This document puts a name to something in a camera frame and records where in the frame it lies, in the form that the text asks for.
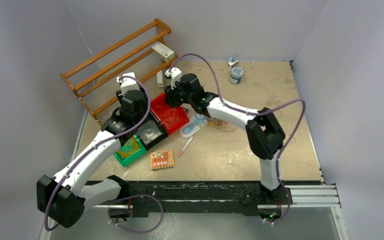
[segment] black base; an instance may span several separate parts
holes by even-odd
[[[154,196],[161,202],[165,213],[236,213],[269,218],[277,208],[259,210],[258,205],[278,206],[280,199],[283,203],[288,202],[284,188],[279,186],[274,191],[267,191],[259,181],[128,182],[128,194],[125,197],[138,194]],[[149,213],[160,212],[158,204],[150,198],[134,198],[132,205],[132,217],[147,217]]]

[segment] black box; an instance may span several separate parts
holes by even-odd
[[[149,112],[142,125],[137,128],[136,134],[146,150],[151,149],[169,136],[163,124],[158,121],[152,111]]]

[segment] floor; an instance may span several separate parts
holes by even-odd
[[[292,70],[288,62],[242,61],[238,63],[244,71],[242,82],[234,85],[229,82],[230,69],[225,61],[212,61],[223,97],[235,104],[262,109],[274,108],[282,103],[299,98]],[[180,61],[176,67],[183,74],[197,75],[205,91],[216,93],[216,86],[209,68],[201,61]],[[154,98],[163,92],[157,87],[156,78],[145,82]],[[195,112],[191,107],[188,116]],[[292,104],[275,113],[286,133],[292,132],[302,106]],[[100,126],[89,115],[85,120],[79,142],[80,153],[95,137]],[[90,180],[103,180],[117,175],[125,180],[159,181],[239,181],[259,180],[261,177],[258,158],[251,152],[246,133],[236,128],[232,132],[206,126],[195,134],[188,149],[181,157],[175,158],[175,166],[162,170],[151,170],[150,152],[173,150],[174,154],[187,142],[178,132],[170,135],[157,146],[127,167],[123,167],[114,156],[110,156],[93,174]],[[301,123],[295,137],[284,151],[280,162],[282,176],[287,181],[320,181],[321,175],[317,156],[311,140],[307,121]]]
[[[123,226],[147,230],[155,226],[159,213],[130,218]],[[274,227],[258,216],[217,213],[165,213],[161,225],[146,234],[131,233],[108,224],[107,208],[93,208],[71,228],[59,227],[51,240],[339,240],[331,209],[292,208]]]

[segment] cable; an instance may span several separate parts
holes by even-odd
[[[119,227],[121,229],[127,230],[127,231],[135,233],[135,234],[147,234],[149,232],[154,231],[156,228],[158,228],[158,226],[163,221],[164,211],[163,211],[163,205],[161,205],[161,202],[158,201],[155,197],[153,197],[151,195],[147,195],[147,194],[138,194],[138,195],[133,195],[133,196],[125,197],[125,198],[111,200],[110,202],[122,202],[122,201],[125,201],[125,200],[129,200],[129,199],[133,199],[133,198],[138,198],[138,197],[147,197],[147,198],[153,199],[158,204],[159,209],[161,210],[161,216],[159,217],[158,223],[153,228],[151,228],[149,230],[141,231],[141,230],[135,230],[135,229],[131,229],[131,228],[128,228],[126,226],[120,225],[120,224],[118,224],[117,222],[114,222],[111,219],[110,211],[111,211],[112,208],[108,209],[108,218],[109,218],[109,222],[108,223],[111,223],[111,224],[113,224],[116,227]]]
[[[226,129],[226,126],[229,124],[229,122],[224,121],[224,120],[219,119],[219,118],[206,117],[206,116],[204,116],[204,118],[199,118],[198,117],[198,113],[195,113],[195,118],[198,119],[198,120],[207,120],[208,121],[208,125],[211,125],[211,126],[215,127],[216,129],[222,129],[223,125],[224,125],[224,132],[225,133],[231,133],[231,132],[233,132],[236,129],[236,125],[235,125],[232,130],[228,131]]]
[[[279,223],[281,220],[283,220],[286,215],[288,214],[289,212],[289,208],[291,207],[291,201],[292,201],[292,197],[291,197],[291,192],[288,191],[288,189],[286,188],[285,184],[283,183],[283,181],[281,180],[281,176],[280,176],[280,172],[279,172],[279,159],[282,155],[282,153],[284,152],[286,146],[289,144],[289,142],[292,140],[292,138],[294,137],[295,133],[297,132],[297,129],[301,123],[301,120],[303,119],[304,117],[304,113],[306,111],[306,102],[300,98],[297,98],[297,99],[294,99],[292,101],[289,101],[287,103],[284,103],[284,104],[281,104],[271,110],[268,110],[268,111],[264,111],[264,112],[247,112],[247,111],[244,111],[242,109],[239,109],[237,107],[234,107],[234,106],[230,106],[228,105],[225,100],[222,98],[222,93],[220,92],[220,86],[219,86],[219,81],[217,80],[217,76],[216,76],[216,73],[214,72],[214,69],[213,67],[210,65],[210,63],[205,59],[203,58],[202,56],[198,55],[198,54],[195,54],[195,53],[186,53],[182,56],[180,56],[178,59],[176,59],[176,61],[173,62],[173,64],[171,65],[170,69],[168,70],[169,72],[171,72],[172,68],[175,66],[175,64],[182,58],[186,57],[186,56],[195,56],[195,57],[198,57],[200,58],[201,60],[203,60],[209,67],[209,69],[211,70],[211,73],[212,73],[212,76],[214,77],[214,81],[215,81],[215,86],[217,88],[217,93],[218,93],[218,98],[220,99],[220,101],[223,103],[224,106],[226,106],[227,108],[231,109],[231,110],[235,110],[237,112],[240,112],[240,113],[244,113],[244,114],[247,114],[247,115],[252,115],[252,116],[264,116],[264,115],[267,115],[267,114],[271,114],[279,109],[282,109],[286,106],[289,106],[293,103],[296,103],[296,102],[301,102],[302,103],[302,111],[301,111],[301,114],[299,115],[299,119],[298,121],[296,122],[296,125],[292,131],[292,133],[290,134],[289,138],[286,140],[285,144],[283,145],[283,147],[279,150],[279,154],[277,155],[277,158],[276,158],[276,175],[277,175],[277,180],[279,181],[279,183],[281,184],[281,186],[285,189],[285,191],[287,192],[287,208],[285,210],[285,213],[282,214],[282,216],[277,219],[277,221],[273,222],[274,223]]]
[[[95,148],[99,147],[100,145],[102,145],[102,144],[104,144],[104,143],[106,143],[106,142],[108,142],[110,140],[117,139],[117,138],[119,138],[119,137],[121,137],[123,135],[126,135],[126,134],[130,133],[131,131],[133,131],[134,129],[136,129],[137,127],[139,127],[145,121],[145,119],[147,118],[148,114],[150,113],[150,110],[151,110],[151,101],[150,101],[151,96],[150,96],[148,90],[145,88],[145,85],[141,81],[139,81],[138,79],[136,79],[134,77],[131,77],[131,76],[123,76],[123,77],[135,80],[136,83],[139,84],[143,88],[143,90],[145,91],[145,95],[148,98],[148,105],[147,105],[147,108],[146,108],[146,112],[143,115],[142,119],[138,123],[136,123],[136,125],[134,125],[133,127],[129,128],[126,131],[123,131],[123,132],[121,132],[119,134],[116,134],[116,135],[114,135],[112,137],[104,139],[104,140],[98,142],[94,147],[89,148],[67,170],[65,175],[61,178],[61,180],[57,183],[56,187],[53,189],[52,194],[50,195],[49,201],[47,202],[47,205],[46,205],[45,217],[44,217],[44,228],[48,232],[56,229],[60,225],[59,223],[57,223],[53,227],[49,227],[49,223],[48,223],[49,212],[51,210],[51,205],[52,205],[52,202],[54,201],[54,198],[55,198],[55,195],[57,194],[58,189],[60,189],[60,187],[63,185],[64,181],[73,172],[73,170],[80,164],[80,162],[83,161],[83,159],[85,159],[86,156],[88,156],[91,152],[93,152],[95,150]]]

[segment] small white box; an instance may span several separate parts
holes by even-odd
[[[168,48],[166,45],[162,44],[161,42],[155,43],[152,46],[152,50],[167,63],[175,57],[175,52]]]

